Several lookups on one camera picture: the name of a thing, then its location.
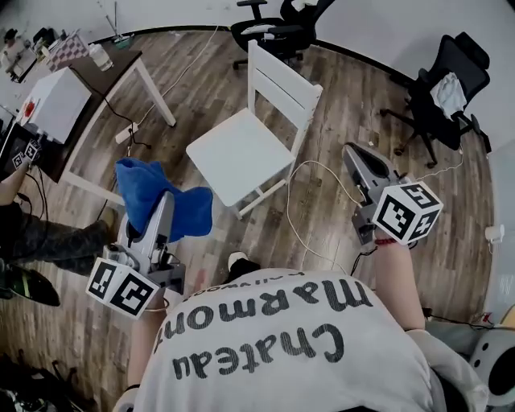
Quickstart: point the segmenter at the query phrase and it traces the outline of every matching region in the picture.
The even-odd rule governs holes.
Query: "jeans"
[[[48,222],[23,213],[22,236],[14,243],[13,263],[51,262],[57,267],[89,276],[95,260],[109,243],[109,228],[103,220],[84,229]]]

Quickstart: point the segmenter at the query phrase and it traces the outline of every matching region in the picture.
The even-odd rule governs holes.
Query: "cable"
[[[34,179],[34,177],[32,175],[29,175],[28,173],[25,174],[26,176],[30,177],[32,180],[34,180],[34,183],[35,185],[37,186],[38,188],[38,192],[39,192],[39,198],[41,199],[41,213],[39,214],[39,219],[41,220],[41,218],[43,217],[43,214],[45,213],[45,206],[44,206],[44,203],[43,203],[43,193],[41,192],[41,187],[39,187],[39,183],[36,179]]]
[[[354,265],[352,265],[352,270],[351,270],[351,274],[350,276],[353,276],[354,275],[354,272],[356,271],[357,269],[357,265],[358,263],[360,262],[360,258],[361,256],[370,256],[372,253],[374,253],[375,251],[377,250],[377,247],[373,248],[372,250],[370,250],[369,252],[362,252],[360,254],[357,255],[356,257],[356,260],[354,261]]]
[[[114,189],[114,187],[116,186],[116,183],[117,183],[116,173],[113,173],[113,177],[114,177],[114,181],[113,181],[113,184],[111,185],[111,191],[113,191],[113,189]],[[99,221],[100,220],[100,216],[102,216],[102,213],[104,212],[105,206],[107,206],[107,199],[105,200],[104,205],[100,209],[100,211],[98,213],[98,216],[97,216],[95,221]]]
[[[431,315],[431,317],[436,318],[436,319],[445,320],[446,322],[450,322],[450,323],[456,323],[458,325],[468,325],[472,329],[494,329],[494,327],[495,327],[495,326],[475,325],[475,324],[469,323],[469,322],[460,322],[459,320],[443,318],[442,316],[436,316],[436,315]]]
[[[288,186],[288,197],[286,199],[286,217],[288,218],[288,222],[290,223],[290,226],[293,230],[293,233],[295,233],[295,236],[297,237],[297,239],[299,239],[300,243],[302,246],[304,246],[304,248],[306,250],[308,250],[309,252],[313,253],[315,256],[318,256],[319,258],[322,258],[322,259],[325,259],[327,261],[330,261],[332,263],[334,263],[335,265],[337,265],[342,272],[344,272],[344,274],[347,274],[347,272],[345,271],[345,269],[343,268],[343,266],[332,260],[331,258],[329,257],[325,257],[325,256],[322,256],[321,254],[319,253],[316,253],[313,249],[310,249],[304,242],[303,240],[300,238],[299,234],[297,233],[297,231],[295,230],[295,227],[293,226],[293,223],[291,223],[291,218],[290,218],[290,183],[291,183],[291,180],[293,179],[293,177],[295,176],[295,173],[297,173],[297,171],[299,170],[299,168],[307,163],[316,163],[318,164],[319,166],[323,167],[325,170],[327,171],[330,171],[331,174],[335,177],[335,179],[338,181],[338,183],[340,184],[340,186],[344,189],[344,192],[345,194],[348,196],[348,198],[354,202],[355,204],[357,204],[359,207],[361,207],[360,203],[357,202],[356,200],[354,200],[347,192],[347,189],[345,189],[345,186],[343,183],[341,183],[340,179],[338,179],[338,176],[335,175],[334,171],[332,171],[331,169],[329,169],[328,167],[324,166],[322,163],[319,163],[317,162],[316,160],[306,160],[305,162],[302,162],[300,163],[297,168],[294,170],[294,172],[291,174],[290,178],[288,179],[286,185]]]
[[[45,193],[45,187],[44,187],[44,183],[43,183],[43,173],[41,172],[41,169],[38,167],[38,172],[39,172],[39,180],[41,181],[41,191],[39,192],[39,194],[41,195],[41,201],[43,202],[43,208],[45,210],[45,219],[46,219],[46,222],[45,222],[45,232],[44,232],[44,235],[41,239],[41,242],[37,245],[37,247],[35,247],[31,252],[28,252],[28,253],[24,253],[20,256],[16,256],[16,257],[12,257],[11,260],[12,261],[16,261],[16,260],[19,260],[19,259],[25,259],[25,258],[28,258],[30,256],[32,256],[35,252],[37,252],[38,250],[40,250],[43,245],[45,244],[45,242],[47,241],[47,237],[48,237],[48,203],[47,203],[47,195]],[[35,179],[34,176],[32,175],[29,175],[27,173],[27,176],[29,176],[31,179],[33,179],[36,184],[37,184],[37,180]]]
[[[458,166],[446,167],[445,169],[442,169],[441,171],[437,171],[435,173],[430,173],[429,175],[424,175],[422,177],[419,177],[416,180],[422,180],[422,179],[425,179],[426,177],[429,177],[429,176],[436,176],[436,175],[439,175],[440,173],[442,173],[444,171],[449,171],[450,169],[457,169],[458,167],[460,167],[462,164],[464,164],[464,148],[461,145],[461,143],[459,144],[459,150],[460,150],[460,153],[461,153],[461,162],[459,162]]]
[[[15,240],[19,239],[23,233],[27,231],[27,228],[32,223],[32,202],[29,196],[24,195],[23,193],[18,193],[18,197],[21,199],[22,202],[27,202],[29,204],[29,214],[27,215],[27,221],[25,222],[25,226],[23,226],[23,229],[20,228],[18,234],[14,238]]]
[[[97,218],[95,219],[95,221],[99,221],[100,220],[100,216],[102,215],[102,212],[104,212],[104,209],[105,209],[105,206],[107,205],[107,199],[105,200],[104,202],[104,206],[102,206],[102,209],[100,209],[99,213],[98,213],[98,216]]]
[[[179,80],[181,80],[181,78],[184,76],[184,74],[187,72],[187,70],[188,70],[188,69],[189,69],[189,68],[190,68],[190,67],[191,67],[191,66],[192,66],[192,65],[193,65],[193,64],[194,64],[198,59],[199,59],[199,57],[201,57],[201,56],[202,56],[202,53],[204,53],[204,50],[205,50],[206,48],[208,48],[208,45],[211,43],[212,38],[214,37],[214,35],[215,35],[215,34],[216,34],[216,32],[218,31],[218,27],[219,27],[219,26],[216,26],[215,31],[212,33],[212,35],[211,35],[211,37],[209,38],[208,42],[206,43],[206,45],[204,46],[204,48],[200,51],[200,53],[198,54],[198,56],[197,56],[197,57],[196,57],[196,58],[195,58],[195,59],[194,59],[194,60],[193,60],[193,61],[192,61],[192,62],[191,62],[191,63],[190,63],[190,64],[189,64],[185,69],[184,69],[184,71],[180,74],[179,78],[175,81],[175,83],[174,83],[172,86],[170,86],[170,87],[167,89],[167,91],[166,91],[165,93],[163,93],[163,95],[162,95],[163,97],[165,97],[165,96],[170,92],[170,90],[172,90],[172,89],[175,87],[175,85],[176,85],[177,83],[179,83]],[[145,119],[148,117],[149,113],[152,111],[152,109],[153,109],[154,107],[155,107],[155,105],[152,105],[152,106],[151,106],[151,107],[146,111],[146,113],[145,113],[145,115],[143,116],[142,120],[140,120],[140,121],[139,121],[138,126],[140,126],[140,125],[145,121]]]
[[[98,94],[99,96],[102,97],[102,99],[105,101],[105,103],[107,104],[107,107],[109,107],[109,109],[113,112],[113,114],[115,116],[118,116],[119,118],[122,118],[122,119],[125,119],[127,120],[131,126],[135,125],[136,122],[134,120],[131,120],[129,119],[128,117],[124,116],[123,114],[120,114],[118,113],[115,109],[113,109],[113,106],[109,103],[109,101],[107,100],[107,98],[105,97],[105,94],[104,93],[101,93],[99,92],[98,90],[96,90],[90,83],[88,83],[88,81],[73,67],[69,67],[71,70],[74,71],[75,74],[77,74],[79,76],[79,78],[82,79],[82,81],[84,83],[86,83],[86,85],[91,89],[93,90],[96,94]],[[129,143],[129,147],[127,148],[128,152],[129,152],[129,155],[130,155],[130,148],[132,145],[144,145],[147,149],[152,149],[152,146],[151,145],[148,145],[144,142],[136,142],[136,139],[134,138],[134,133],[133,133],[133,127],[130,127],[129,128],[129,134],[130,134],[130,143]]]

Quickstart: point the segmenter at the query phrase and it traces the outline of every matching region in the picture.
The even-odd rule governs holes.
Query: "power outlet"
[[[114,138],[116,140],[117,144],[123,143],[125,140],[130,138],[130,129],[132,129],[132,133],[136,134],[138,131],[138,123],[133,123],[130,126],[127,126],[124,130],[122,130],[120,133],[116,135]]]

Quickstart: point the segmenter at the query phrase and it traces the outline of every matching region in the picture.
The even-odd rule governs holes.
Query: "white cable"
[[[429,177],[429,176],[436,176],[436,175],[439,175],[440,173],[442,173],[443,171],[449,171],[450,169],[457,169],[458,167],[460,167],[462,164],[464,164],[464,148],[463,148],[463,146],[461,146],[461,143],[459,144],[459,150],[461,152],[461,162],[459,162],[458,166],[446,167],[445,169],[442,169],[441,171],[437,171],[435,173],[430,173],[429,175],[425,175],[425,176],[419,177],[416,180],[422,180],[422,179],[425,179],[426,177]]]
[[[291,180],[293,179],[293,177],[295,176],[295,173],[297,173],[297,170],[307,164],[307,163],[316,163],[318,164],[319,166],[323,167],[325,170],[331,172],[331,174],[335,177],[335,179],[338,181],[338,183],[340,184],[340,186],[342,187],[342,189],[344,189],[344,192],[345,194],[348,196],[348,198],[354,202],[355,204],[357,204],[359,207],[361,207],[360,203],[356,200],[354,200],[347,192],[347,189],[345,189],[345,186],[343,183],[341,183],[341,180],[338,179],[338,176],[335,175],[334,171],[332,171],[331,169],[329,169],[328,167],[324,166],[322,163],[319,163],[317,162],[316,160],[306,160],[305,162],[302,162],[300,163],[297,168],[294,170],[294,172],[291,174],[290,178],[288,179],[288,182],[287,182],[287,186],[288,186],[288,197],[287,197],[287,200],[286,200],[286,217],[288,218],[288,222],[290,223],[290,226],[291,228],[293,229],[293,233],[295,233],[295,236],[297,237],[297,239],[299,239],[300,243],[302,244],[302,246],[304,246],[304,248],[306,248],[306,250],[310,251],[311,253],[313,253],[315,256],[318,256],[319,258],[322,258],[322,259],[325,259],[327,261],[330,261],[332,263],[334,263],[335,265],[337,265],[342,272],[344,272],[344,274],[347,274],[347,272],[345,271],[345,269],[342,267],[342,265],[334,260],[332,260],[331,258],[329,257],[325,257],[325,256],[322,256],[321,254],[319,253],[316,253],[313,249],[310,249],[304,242],[303,240],[300,238],[299,234],[297,233],[297,231],[295,230],[295,227],[293,226],[293,223],[291,223],[291,219],[290,219],[290,183],[291,183]]]
[[[191,63],[190,63],[190,64],[189,64],[185,69],[184,69],[184,71],[181,73],[181,75],[180,75],[180,76],[179,76],[179,78],[175,81],[175,83],[174,83],[172,86],[170,86],[170,87],[167,89],[167,91],[166,91],[165,93],[163,93],[163,95],[162,95],[163,97],[165,97],[165,96],[170,92],[170,90],[172,90],[172,89],[175,87],[175,85],[176,85],[177,83],[179,83],[179,80],[181,80],[181,78],[184,76],[184,73],[186,73],[186,72],[187,72],[187,70],[188,70],[188,69],[189,69],[189,68],[190,68],[190,67],[191,67],[191,66],[192,66],[192,65],[193,65],[193,64],[194,64],[198,59],[199,59],[199,57],[201,57],[201,56],[202,56],[202,53],[204,53],[204,50],[205,50],[206,48],[208,48],[209,44],[211,43],[211,40],[212,40],[213,36],[216,34],[216,31],[218,30],[218,27],[219,27],[219,26],[216,26],[215,31],[212,33],[211,37],[209,38],[209,40],[208,40],[208,42],[206,43],[206,45],[204,46],[204,48],[200,51],[199,55],[198,55],[198,56],[197,56],[197,57],[196,57],[196,58],[195,58],[195,59],[194,59],[194,60],[193,60],[193,61],[192,61],[192,62],[191,62]],[[145,121],[146,117],[149,115],[149,113],[152,111],[152,109],[153,109],[154,107],[155,107],[155,105],[152,105],[152,106],[151,106],[151,107],[146,111],[145,116],[143,116],[143,119],[139,121],[138,126],[140,126],[140,125]]]

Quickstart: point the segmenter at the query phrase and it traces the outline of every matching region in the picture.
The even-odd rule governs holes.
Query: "white box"
[[[43,130],[48,140],[65,143],[90,96],[91,92],[73,71],[62,68],[35,84],[17,121],[22,126],[30,123]],[[25,117],[24,109],[31,101],[35,104],[34,112]]]
[[[429,233],[443,203],[424,182],[386,187],[372,222],[401,245],[417,241]]]

